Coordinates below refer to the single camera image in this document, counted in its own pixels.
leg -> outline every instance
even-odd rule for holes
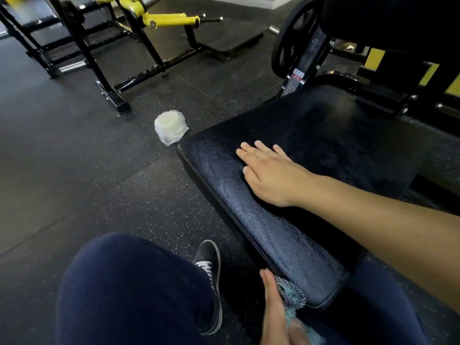
[[[325,322],[353,344],[428,344],[404,291],[370,262],[354,271],[324,316]]]
[[[95,238],[64,274],[57,344],[202,344],[220,307],[207,272],[132,235]]]

sneaker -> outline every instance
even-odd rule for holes
[[[202,334],[211,335],[217,332],[222,325],[222,305],[219,295],[219,277],[220,277],[220,252],[217,245],[211,241],[203,241],[198,247],[193,263],[206,271],[211,280],[211,288],[213,289],[214,311],[209,326]]]

speckled rubber flooring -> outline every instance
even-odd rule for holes
[[[163,0],[156,11],[204,11],[280,26],[295,3],[267,11]],[[178,28],[149,32],[164,58],[187,48],[181,34]],[[266,34],[231,61],[205,53],[188,59],[168,77],[126,92],[133,112],[122,118],[89,69],[52,81],[16,40],[0,41],[0,343],[52,344],[66,266],[85,242],[114,231],[146,237],[190,260],[204,239],[215,240],[223,260],[224,322],[209,341],[258,342],[264,305],[258,269],[188,178],[175,146],[158,140],[154,120],[180,110],[193,134],[271,98],[281,85],[270,68],[273,40]],[[112,83],[152,65],[129,38],[95,56]],[[236,290],[244,286],[249,293]],[[438,344],[459,343],[458,316],[407,286],[429,336]]]

